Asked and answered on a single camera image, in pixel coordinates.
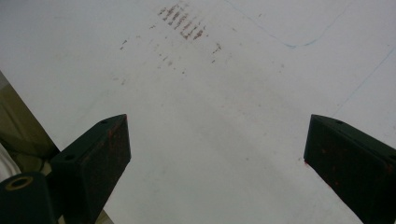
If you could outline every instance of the brown fabric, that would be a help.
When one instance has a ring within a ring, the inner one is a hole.
[[[0,143],[22,172],[39,171],[57,148],[11,85],[0,90]]]

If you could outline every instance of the white table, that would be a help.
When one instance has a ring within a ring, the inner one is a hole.
[[[0,2],[0,69],[63,149],[126,113],[115,223],[361,223],[304,164],[311,114],[396,147],[392,0]]]

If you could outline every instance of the screw hole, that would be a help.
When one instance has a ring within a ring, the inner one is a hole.
[[[22,176],[17,179],[14,179],[9,184],[6,185],[6,190],[12,191],[16,189],[23,189],[24,187],[30,185],[33,182],[33,178],[31,176]]]
[[[75,157],[76,157],[75,155],[68,155],[68,156],[64,157],[64,159],[65,159],[66,161],[71,161],[71,160],[73,160]]]

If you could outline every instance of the black mechanical part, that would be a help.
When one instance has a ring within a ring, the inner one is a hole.
[[[304,159],[363,223],[395,222],[395,149],[341,120],[312,115]]]
[[[131,160],[126,115],[104,119],[56,155],[52,172],[0,185],[0,223],[94,223]]]

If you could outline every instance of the blue mark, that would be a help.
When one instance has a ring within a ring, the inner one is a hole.
[[[356,88],[352,93],[350,93],[350,95],[346,98],[346,100],[340,105],[340,107],[338,107],[338,109],[332,114],[332,118],[334,118],[335,115],[338,114],[338,112],[341,110],[341,108],[355,95],[355,93],[367,82],[367,80],[375,73],[375,71],[387,60],[387,58],[393,53],[393,51],[396,49],[396,47],[393,47],[393,49],[391,49],[387,56],[376,66],[376,68],[373,70],[372,73],[370,73],[370,75],[368,75],[363,82],[358,86],[358,88]]]
[[[326,33],[328,30],[330,30],[330,28],[332,28],[332,26],[338,21],[338,19],[340,17],[342,17],[346,11],[349,9],[349,7],[357,0],[352,0],[351,2],[349,2],[349,4],[344,8],[344,10],[337,15],[337,17],[329,24],[326,26],[326,29],[323,30],[323,32],[320,34],[319,37],[305,43],[302,45],[292,45],[291,43],[287,43],[283,40],[281,40],[279,37],[271,34],[264,26],[260,25],[258,22],[256,22],[253,18],[249,17],[249,15],[247,13],[245,13],[241,8],[237,7],[235,4],[233,4],[231,2],[232,0],[224,0],[224,2],[228,3],[231,7],[233,7],[233,9],[235,9],[236,11],[238,11],[239,13],[241,13],[243,16],[245,16],[246,18],[248,18],[250,21],[252,21],[257,27],[259,27],[261,30],[263,30],[265,33],[267,33],[269,36],[271,36],[273,39],[275,39],[276,41],[278,41],[279,43],[283,44],[284,46],[290,48],[290,49],[296,49],[299,47],[307,47],[310,46],[314,43],[316,43],[318,40],[320,40]]]

